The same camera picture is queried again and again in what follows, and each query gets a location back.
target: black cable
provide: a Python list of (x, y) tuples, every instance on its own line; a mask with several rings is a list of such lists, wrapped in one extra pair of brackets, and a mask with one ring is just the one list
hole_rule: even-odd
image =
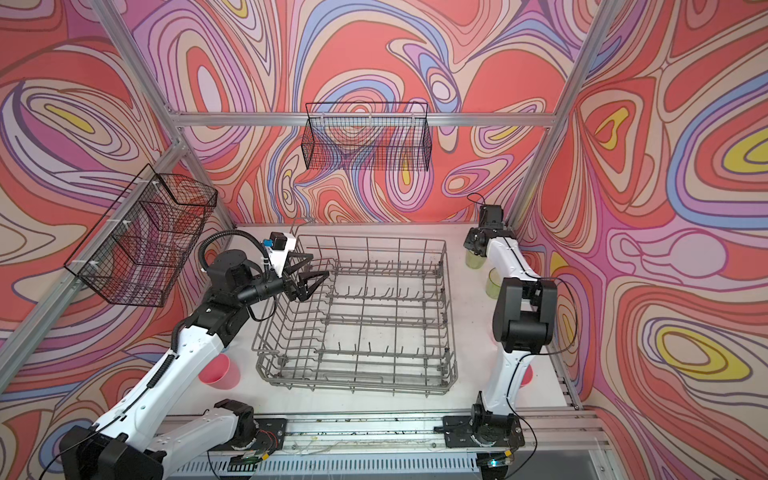
[[(482, 203), (480, 203), (480, 202), (476, 202), (476, 201), (474, 201), (473, 199), (469, 198), (469, 196), (470, 196), (470, 195), (477, 195), (478, 197), (480, 197), (480, 198), (482, 199)], [(467, 197), (467, 200), (471, 201), (471, 202), (472, 202), (472, 203), (474, 203), (475, 205), (480, 205), (481, 207), (482, 207), (483, 205), (487, 205), (487, 204), (488, 204), (488, 202), (486, 202), (486, 201), (485, 201), (485, 197), (483, 197), (483, 196), (482, 196), (482, 194), (481, 194), (481, 193), (479, 193), (479, 192), (471, 192), (470, 194), (467, 194), (467, 196), (466, 196), (466, 197)]]
[(571, 302), (573, 302), (573, 304), (574, 304), (574, 337), (571, 339), (571, 342), (568, 344), (568, 346), (566, 346), (566, 347), (565, 347), (565, 348), (563, 348), (563, 349), (560, 349), (560, 350), (558, 350), (557, 352), (547, 352), (547, 353), (528, 353), (528, 354), (526, 354), (526, 355), (523, 355), (522, 357), (520, 357), (520, 360), (518, 361), (518, 364), (515, 366), (515, 371), (512, 373), (512, 377), (509, 379), (509, 385), (507, 386), (507, 395), (504, 397), (504, 400), (506, 400), (506, 401), (507, 401), (507, 406), (508, 406), (508, 407), (509, 407), (509, 409), (512, 411), (512, 413), (514, 413), (514, 414), (515, 414), (515, 416), (517, 416), (517, 417), (518, 417), (520, 420), (522, 420), (523, 422), (525, 422), (525, 424), (528, 426), (528, 429), (530, 429), (530, 430), (531, 430), (531, 434), (533, 435), (533, 441), (534, 441), (534, 445), (533, 445), (533, 452), (531, 452), (531, 455), (530, 455), (528, 458), (526, 458), (526, 459), (525, 459), (525, 460), (524, 460), (524, 461), (523, 461), (523, 462), (520, 464), (520, 466), (519, 466), (519, 467), (517, 467), (517, 468), (516, 468), (516, 469), (515, 469), (515, 470), (514, 470), (512, 473), (509, 473), (509, 474), (507, 474), (507, 475), (504, 477), (504, 479), (510, 478), (510, 477), (512, 477), (512, 476), (513, 476), (515, 473), (519, 472), (519, 471), (520, 471), (520, 469), (521, 469), (521, 468), (523, 468), (523, 467), (525, 466), (525, 464), (526, 464), (526, 463), (528, 463), (528, 460), (530, 460), (531, 458), (533, 458), (533, 455), (536, 453), (536, 449), (538, 448), (538, 439), (536, 438), (536, 431), (534, 431), (533, 427), (531, 427), (531, 424), (530, 424), (530, 423), (528, 423), (528, 420), (526, 420), (526, 419), (524, 419), (523, 417), (521, 417), (521, 416), (520, 416), (520, 415), (519, 415), (519, 414), (518, 414), (518, 413), (515, 411), (515, 409), (513, 409), (513, 408), (512, 408), (512, 404), (509, 402), (509, 390), (511, 390), (511, 388), (512, 388), (512, 380), (515, 378), (515, 375), (517, 375), (517, 373), (518, 373), (518, 367), (519, 367), (519, 366), (520, 366), (520, 364), (523, 362), (523, 359), (524, 359), (524, 358), (526, 358), (526, 357), (529, 357), (529, 356), (550, 356), (550, 355), (558, 355), (558, 354), (560, 354), (560, 353), (563, 353), (563, 352), (565, 352), (566, 350), (570, 349), (570, 348), (571, 348), (571, 347), (574, 345), (574, 343), (576, 343), (576, 339), (577, 339), (577, 337), (578, 337), (578, 327), (579, 327), (579, 321), (578, 321), (578, 308), (576, 308), (576, 296), (575, 296), (575, 295), (574, 295), (574, 293), (571, 291), (571, 284), (570, 284), (568, 281), (566, 281), (566, 280), (563, 280), (562, 278), (560, 278), (560, 277), (557, 277), (557, 276), (547, 276), (547, 277), (542, 277), (542, 278), (541, 278), (541, 280), (552, 280), (552, 281), (555, 281), (555, 280), (559, 280), (560, 282), (562, 282), (562, 283), (565, 285), (565, 288), (566, 288), (566, 289), (568, 289), (568, 295), (570, 295), (570, 296), (571, 296)]
[(231, 236), (245, 237), (253, 245), (255, 245), (256, 248), (258, 248), (261, 252), (261, 256), (264, 259), (265, 271), (268, 270), (268, 266), (270, 265), (270, 256), (266, 252), (266, 247), (256, 237), (248, 232), (243, 232), (242, 230), (222, 230), (203, 240), (203, 243), (201, 243), (197, 248), (197, 261), (200, 262), (200, 267), (203, 269), (203, 271), (208, 270), (208, 262), (205, 261), (205, 250), (208, 248), (208, 246), (216, 240), (219, 240), (221, 237)]
[(210, 466), (210, 471), (214, 474), (218, 480), (221, 480), (221, 477), (218, 473), (216, 473), (216, 469), (214, 468), (214, 463), (210, 460), (210, 451), (206, 450), (205, 455), (208, 457), (208, 465)]
[(257, 322), (263, 322), (264, 320), (269, 320), (270, 318), (272, 318), (274, 316), (275, 312), (277, 312), (277, 296), (273, 296), (272, 300), (273, 300), (273, 302), (272, 302), (272, 312), (269, 315), (267, 315), (264, 318), (262, 318), (262, 319), (256, 318), (256, 314), (253, 313), (253, 310), (250, 308), (250, 305), (249, 305), (248, 306), (248, 313), (250, 314), (250, 318), (256, 320)]
[(48, 469), (51, 467), (51, 465), (53, 465), (53, 462), (55, 462), (57, 458), (61, 457), (63, 454), (65, 454), (66, 452), (69, 452), (72, 449), (76, 449), (83, 442), (86, 442), (87, 440), (92, 439), (96, 434), (101, 433), (102, 430), (106, 429), (108, 426), (112, 425), (117, 420), (124, 419), (125, 418), (125, 413), (128, 410), (130, 410), (132, 406), (136, 405), (136, 402), (138, 402), (141, 399), (141, 397), (143, 397), (144, 394), (147, 393), (147, 390), (149, 390), (149, 387), (145, 388), (144, 391), (141, 392), (139, 394), (139, 396), (136, 397), (136, 399), (133, 402), (131, 402), (131, 404), (125, 410), (123, 410), (123, 412), (119, 416), (114, 417), (107, 425), (104, 425), (99, 430), (96, 430), (95, 432), (91, 433), (89, 436), (85, 437), (80, 442), (75, 443), (73, 446), (71, 446), (69, 448), (66, 448), (64, 450), (61, 450), (54, 458), (51, 459), (50, 462), (48, 462), (48, 464), (45, 466), (45, 468), (43, 468), (43, 472), (38, 477), (38, 480), (42, 480), (43, 479), (43, 476), (48, 471)]
[(520, 415), (518, 415), (518, 413), (515, 411), (515, 409), (513, 409), (511, 406), (510, 406), (509, 408), (512, 410), (512, 413), (514, 413), (514, 414), (515, 414), (515, 415), (516, 415), (516, 416), (517, 416), (517, 417), (518, 417), (520, 420), (522, 420), (523, 422), (525, 422), (525, 424), (528, 426), (528, 429), (529, 429), (529, 430), (531, 430), (531, 434), (533, 435), (533, 442), (534, 442), (534, 444), (533, 444), (533, 452), (531, 452), (531, 454), (529, 455), (529, 457), (528, 457), (528, 458), (526, 458), (525, 460), (523, 460), (523, 462), (520, 464), (520, 466), (519, 466), (519, 467), (517, 467), (517, 468), (516, 468), (515, 470), (513, 470), (511, 473), (508, 473), (508, 474), (507, 474), (507, 475), (504, 477), (504, 480), (506, 480), (507, 478), (509, 478), (509, 477), (513, 476), (515, 473), (519, 472), (519, 471), (520, 471), (520, 468), (523, 468), (523, 467), (525, 467), (525, 464), (526, 464), (526, 463), (528, 463), (528, 460), (530, 460), (531, 458), (533, 458), (533, 455), (536, 453), (536, 449), (538, 448), (538, 438), (536, 438), (536, 432), (534, 431), (533, 427), (531, 427), (531, 424), (530, 424), (530, 423), (528, 423), (528, 420), (526, 420), (526, 419), (522, 418)]

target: yellow cup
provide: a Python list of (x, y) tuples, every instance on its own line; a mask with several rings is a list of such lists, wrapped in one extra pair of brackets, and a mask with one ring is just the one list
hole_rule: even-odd
[(498, 274), (495, 268), (491, 269), (488, 272), (488, 279), (485, 281), (485, 294), (496, 300), (501, 291), (502, 276)]
[(485, 257), (480, 257), (467, 250), (467, 254), (464, 257), (464, 263), (466, 263), (469, 268), (477, 270), (483, 266), (483, 263), (485, 263)]

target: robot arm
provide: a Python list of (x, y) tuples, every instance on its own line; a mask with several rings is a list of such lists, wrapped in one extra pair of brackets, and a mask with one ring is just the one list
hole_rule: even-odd
[[(206, 247), (224, 234), (240, 235), (266, 256), (263, 269), (242, 250), (227, 250), (208, 266)], [(206, 415), (167, 434), (155, 436), (171, 407), (205, 366), (227, 347), (249, 318), (250, 306), (285, 293), (306, 301), (329, 273), (292, 274), (312, 255), (294, 253), (296, 238), (272, 233), (264, 244), (240, 230), (225, 230), (200, 245), (200, 262), (211, 287), (195, 311), (179, 323), (171, 348), (139, 383), (89, 428), (73, 427), (61, 440), (61, 459), (68, 480), (161, 480), (200, 453), (227, 443), (245, 448), (256, 429), (253, 408), (233, 400), (218, 402)], [(291, 264), (291, 259), (299, 259)]]
[(464, 242), (475, 255), (487, 257), (503, 278), (493, 313), (493, 336), (500, 349), (490, 380), (481, 391), (485, 409), (512, 413), (525, 371), (550, 343), (554, 333), (557, 287), (542, 279), (525, 261), (513, 233), (504, 228), (499, 205), (480, 207), (480, 222)]

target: metal grate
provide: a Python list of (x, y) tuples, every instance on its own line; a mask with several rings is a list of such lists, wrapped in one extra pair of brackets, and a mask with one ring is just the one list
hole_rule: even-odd
[(429, 170), (428, 110), (422, 102), (308, 103), (301, 141), (306, 168)]
[(163, 306), (216, 206), (212, 187), (155, 174), (77, 275), (109, 303)]
[[(419, 473), (480, 472), (475, 453), (392, 453), (376, 455), (310, 454), (273, 455), (258, 465), (230, 465), (228, 458), (211, 456), (219, 476), (285, 475), (408, 475)], [(211, 469), (202, 455), (187, 463), (174, 475), (208, 476)]]
[(297, 250), (314, 255), (310, 270), (330, 276), (307, 302), (277, 297), (253, 341), (264, 380), (427, 395), (450, 389), (458, 369), (445, 241), (302, 235)]

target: white floor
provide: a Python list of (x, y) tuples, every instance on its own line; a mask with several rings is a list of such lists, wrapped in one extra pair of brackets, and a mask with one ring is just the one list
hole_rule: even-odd
[[(259, 414), (318, 412), (416, 412), (425, 410), (468, 409), (477, 397), (493, 367), (498, 344), (493, 340), (491, 320), (495, 300), (485, 294), (485, 280), (492, 268), (489, 262), (479, 270), (465, 265), (464, 238), (468, 224), (430, 225), (334, 225), (305, 226), (301, 233), (352, 235), (359, 237), (435, 238), (448, 242), (449, 281), (453, 311), (453, 333), (458, 356), (458, 380), (443, 396), (391, 392), (350, 392), (339, 390), (311, 391), (276, 387), (264, 382), (256, 371), (256, 353), (251, 351), (257, 324), (248, 322), (230, 344), (226, 354), (238, 365), (240, 384), (231, 390), (217, 390), (195, 379), (187, 392), (172, 408), (171, 414), (197, 414), (221, 399), (248, 403)], [(289, 227), (244, 227), (242, 230), (269, 238), (271, 231), (288, 231)], [(232, 249), (243, 250), (249, 258), (259, 257), (256, 247), (242, 237), (234, 237)], [(521, 408), (566, 406), (557, 376), (549, 357), (536, 357), (532, 362), (533, 380), (518, 396)]]

